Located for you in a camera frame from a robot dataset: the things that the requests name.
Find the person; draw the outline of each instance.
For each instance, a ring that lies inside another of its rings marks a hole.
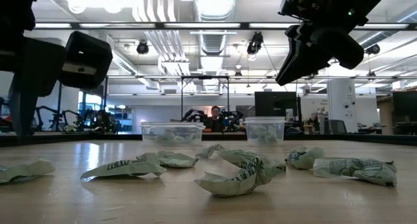
[[[219,119],[220,116],[220,108],[218,106],[213,106],[211,108],[211,117],[209,117],[204,125],[206,128],[211,129],[211,132],[223,132],[224,125],[222,121]]]

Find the ceiling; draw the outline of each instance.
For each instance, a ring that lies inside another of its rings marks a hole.
[[[154,11],[156,12],[156,0],[154,0]],[[132,0],[119,0],[118,5],[124,8],[116,14],[111,14],[104,10],[103,7],[87,7],[81,14],[74,14],[68,9],[67,0],[38,0],[33,5],[36,20],[38,22],[58,22],[58,21],[80,21],[80,22],[110,22],[110,21],[129,21],[135,22],[132,17],[132,9],[130,4],[135,3]],[[235,7],[234,21],[270,21],[270,22],[298,22],[298,20],[280,16],[277,14],[280,8],[281,0],[237,0]],[[175,17],[178,21],[195,21],[193,2],[190,0],[174,0]],[[404,18],[410,12],[417,11],[417,0],[383,0],[374,10],[368,15],[370,22],[397,22]],[[157,69],[158,54],[156,50],[150,45],[150,51],[146,55],[138,55],[136,47],[139,40],[146,40],[144,31],[89,31],[92,34],[99,34],[99,36],[110,35],[115,41],[115,49],[122,53],[130,63],[134,64],[138,71],[142,74],[159,75]],[[225,52],[225,59],[223,61],[223,73],[233,75],[236,71],[237,64],[242,66],[242,74],[250,76],[264,76],[274,75],[277,72],[286,55],[289,51],[287,46],[287,37],[284,31],[262,31],[265,46],[257,54],[255,61],[249,61],[246,54],[246,45],[248,40],[252,37],[253,31],[236,31],[235,35],[230,35],[227,42],[227,49]],[[199,63],[199,47],[197,36],[191,35],[190,31],[181,30],[180,39],[186,53],[186,57],[190,60],[190,71],[196,71],[200,67]],[[374,35],[377,32],[353,31],[351,36],[358,42]],[[34,31],[28,36],[42,36],[42,37],[59,37],[64,40],[68,37],[68,31]],[[346,70],[339,67],[337,64],[332,65],[331,68],[323,69],[320,74],[330,76],[355,76],[366,75],[371,70],[382,70],[378,75],[392,76],[392,75],[411,75],[412,71],[417,71],[417,56],[416,60],[412,58],[417,54],[417,32],[404,31],[391,36],[381,42],[381,52],[376,56],[371,56],[370,61],[366,57],[362,64],[354,70]],[[399,64],[402,59],[409,58],[410,62],[400,64],[388,69],[384,67],[391,64]],[[112,65],[109,74],[126,75],[121,68]],[[137,80],[112,80],[110,84],[141,84]],[[367,81],[357,81],[358,83],[366,83]],[[380,81],[375,87],[388,85],[392,80]]]

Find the table surface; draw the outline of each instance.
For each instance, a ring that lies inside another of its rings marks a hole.
[[[1,223],[416,223],[417,147],[351,141],[285,141],[281,148],[250,147],[245,141],[202,142],[199,147],[165,147],[189,156],[203,146],[282,157],[292,148],[322,147],[327,156],[394,160],[397,188],[354,178],[318,178],[287,167],[285,175],[253,193],[213,197],[193,181],[204,171],[233,175],[238,169],[213,155],[191,169],[168,169],[130,178],[79,180],[88,170],[156,152],[141,141],[89,141],[0,148],[3,165],[51,160],[56,171],[30,181],[0,186]]]

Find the clear plastic container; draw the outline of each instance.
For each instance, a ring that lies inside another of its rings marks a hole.
[[[142,122],[142,140],[150,145],[196,145],[205,126],[201,122]]]
[[[247,117],[246,134],[252,146],[278,146],[284,139],[285,117]]]

